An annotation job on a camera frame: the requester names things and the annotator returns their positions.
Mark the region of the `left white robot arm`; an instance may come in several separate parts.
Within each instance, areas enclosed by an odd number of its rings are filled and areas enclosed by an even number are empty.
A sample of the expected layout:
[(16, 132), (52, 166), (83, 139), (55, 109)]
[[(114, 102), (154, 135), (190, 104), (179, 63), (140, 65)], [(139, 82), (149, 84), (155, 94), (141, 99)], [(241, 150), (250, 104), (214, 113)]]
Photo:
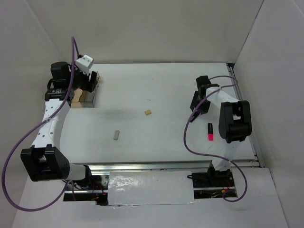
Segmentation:
[(32, 181), (73, 180), (87, 190), (94, 178), (87, 165), (71, 164), (60, 150), (60, 139), (65, 118), (77, 89), (94, 91), (97, 73), (90, 71), (94, 60), (82, 56), (71, 66), (67, 62), (51, 65), (52, 78), (45, 93), (45, 124), (28, 149), (21, 151), (21, 160)]

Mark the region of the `black purple usb stick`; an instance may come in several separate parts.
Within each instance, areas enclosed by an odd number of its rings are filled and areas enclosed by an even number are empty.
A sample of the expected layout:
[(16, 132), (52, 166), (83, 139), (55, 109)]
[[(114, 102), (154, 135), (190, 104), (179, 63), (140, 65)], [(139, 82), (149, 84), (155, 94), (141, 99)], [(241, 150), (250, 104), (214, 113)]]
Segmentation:
[(200, 112), (195, 112), (190, 118), (190, 123), (192, 123), (198, 116), (200, 116)]

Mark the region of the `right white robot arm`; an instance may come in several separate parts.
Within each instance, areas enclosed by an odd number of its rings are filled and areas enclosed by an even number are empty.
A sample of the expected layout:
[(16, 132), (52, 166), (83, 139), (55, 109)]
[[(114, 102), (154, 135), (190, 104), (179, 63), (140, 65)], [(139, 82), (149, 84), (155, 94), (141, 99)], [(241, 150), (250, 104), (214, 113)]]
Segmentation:
[(189, 123), (202, 114), (207, 114), (211, 104), (219, 109), (218, 132), (222, 139), (219, 155), (213, 157), (205, 178), (212, 186), (218, 186), (229, 179), (231, 161), (236, 151), (251, 133), (250, 104), (245, 100), (233, 98), (223, 88), (213, 84), (208, 76), (196, 78), (195, 91), (190, 109), (192, 114)]

